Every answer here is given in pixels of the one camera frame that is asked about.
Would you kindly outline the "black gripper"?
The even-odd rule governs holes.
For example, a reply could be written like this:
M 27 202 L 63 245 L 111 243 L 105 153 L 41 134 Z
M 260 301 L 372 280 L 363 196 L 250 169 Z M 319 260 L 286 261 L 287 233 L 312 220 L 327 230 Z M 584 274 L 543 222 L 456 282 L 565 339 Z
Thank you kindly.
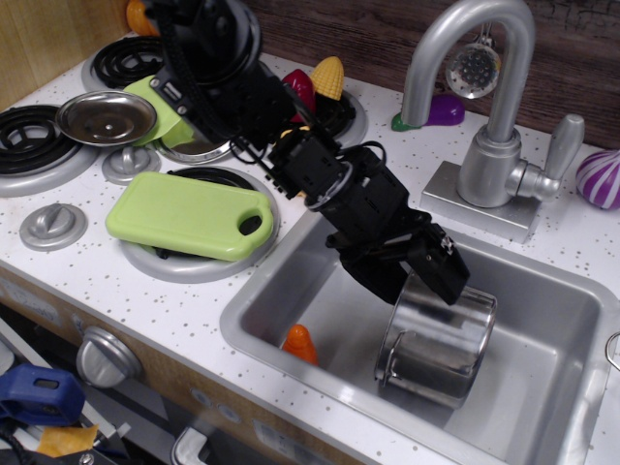
M 446 304 L 454 304 L 470 270 L 429 214 L 408 205 L 409 192 L 387 167 L 377 142 L 337 151 L 319 147 L 304 168 L 306 206 L 336 228 L 326 245 L 343 268 L 388 304 L 401 294 L 408 264 Z

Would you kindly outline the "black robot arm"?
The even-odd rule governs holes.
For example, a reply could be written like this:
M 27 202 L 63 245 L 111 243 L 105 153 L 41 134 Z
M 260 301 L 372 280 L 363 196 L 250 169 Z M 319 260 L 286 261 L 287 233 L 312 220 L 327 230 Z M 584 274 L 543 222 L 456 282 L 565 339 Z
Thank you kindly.
M 288 197 L 333 226 L 326 246 L 371 293 L 395 303 L 410 273 L 446 303 L 470 276 L 429 214 L 412 209 L 383 147 L 342 147 L 261 62 L 253 13 L 238 1 L 149 1 L 164 53 L 155 90 L 204 138 L 246 152 Z

